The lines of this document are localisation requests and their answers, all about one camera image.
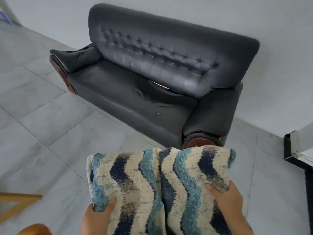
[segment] sofa seat cushion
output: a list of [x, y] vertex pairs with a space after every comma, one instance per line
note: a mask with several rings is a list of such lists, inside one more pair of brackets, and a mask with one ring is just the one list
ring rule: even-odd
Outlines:
[[166, 147], [180, 148], [198, 101], [102, 60], [68, 76], [76, 93]]

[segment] fingernail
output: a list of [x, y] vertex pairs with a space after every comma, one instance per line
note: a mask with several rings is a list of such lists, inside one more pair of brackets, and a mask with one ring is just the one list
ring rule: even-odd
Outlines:
[[205, 184], [205, 187], [206, 187], [207, 189], [212, 189], [212, 186], [211, 186], [210, 184]]
[[117, 198], [116, 197], [113, 197], [111, 200], [110, 200], [110, 204], [112, 205], [115, 205], [117, 202]]

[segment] black leather sofa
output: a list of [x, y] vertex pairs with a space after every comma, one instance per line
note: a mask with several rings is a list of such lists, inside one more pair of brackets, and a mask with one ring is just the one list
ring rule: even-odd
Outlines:
[[225, 143], [257, 40], [108, 4], [88, 22], [91, 44], [50, 51], [72, 93], [166, 147]]

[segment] white wall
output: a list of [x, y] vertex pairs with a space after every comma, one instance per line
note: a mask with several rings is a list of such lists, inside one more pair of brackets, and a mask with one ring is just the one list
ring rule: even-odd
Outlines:
[[313, 0], [6, 1], [23, 26], [74, 48], [90, 43], [88, 11], [101, 2], [254, 37], [236, 117], [281, 137], [312, 122]]

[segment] sofa backrest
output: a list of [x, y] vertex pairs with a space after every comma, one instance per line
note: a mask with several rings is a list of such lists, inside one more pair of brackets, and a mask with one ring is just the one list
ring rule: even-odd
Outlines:
[[109, 4], [93, 6], [88, 23], [105, 59], [197, 99], [236, 86], [259, 49], [249, 37]]

